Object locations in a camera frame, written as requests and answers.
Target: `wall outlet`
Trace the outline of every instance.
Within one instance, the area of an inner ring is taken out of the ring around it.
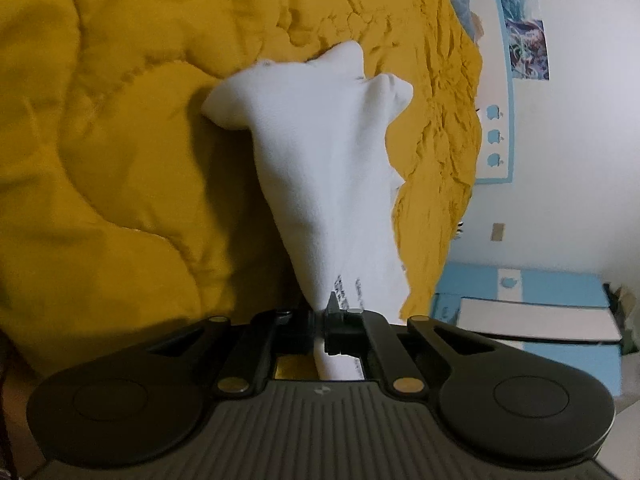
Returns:
[[[494,228],[491,230],[491,241],[501,242],[504,238],[504,224],[494,224]]]

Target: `yellow comforter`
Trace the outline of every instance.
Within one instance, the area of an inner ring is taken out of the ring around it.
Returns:
[[[387,149],[402,315],[425,313],[480,141],[481,59],[449,0],[0,0],[0,326],[34,369],[281,301],[250,136],[200,104],[257,59],[350,39],[367,75],[414,85]]]

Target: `white wall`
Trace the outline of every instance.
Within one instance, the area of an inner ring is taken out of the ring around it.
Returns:
[[[640,0],[539,1],[550,81],[514,81],[513,183],[476,186],[450,259],[640,292]]]

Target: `gold rivet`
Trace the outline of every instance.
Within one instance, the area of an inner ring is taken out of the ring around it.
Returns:
[[[400,377],[394,381],[394,388],[402,394],[417,394],[424,389],[424,383],[415,377]]]
[[[218,381],[218,389],[226,394],[241,394],[249,388],[249,383],[240,377],[225,377]]]

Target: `apple logo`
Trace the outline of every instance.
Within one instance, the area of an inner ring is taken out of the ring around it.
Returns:
[[[496,166],[501,166],[504,164],[504,161],[500,158],[498,153],[492,153],[486,158],[486,163],[491,167],[495,168]]]
[[[513,288],[518,284],[518,280],[516,280],[515,278],[503,278],[500,280],[500,284],[504,288]]]
[[[492,119],[500,119],[504,114],[500,111],[500,107],[498,105],[489,105],[486,108],[486,117],[489,120]]]
[[[500,144],[501,140],[504,140],[504,137],[500,136],[500,130],[491,130],[486,134],[486,138],[489,141],[489,144],[495,144],[496,142]]]

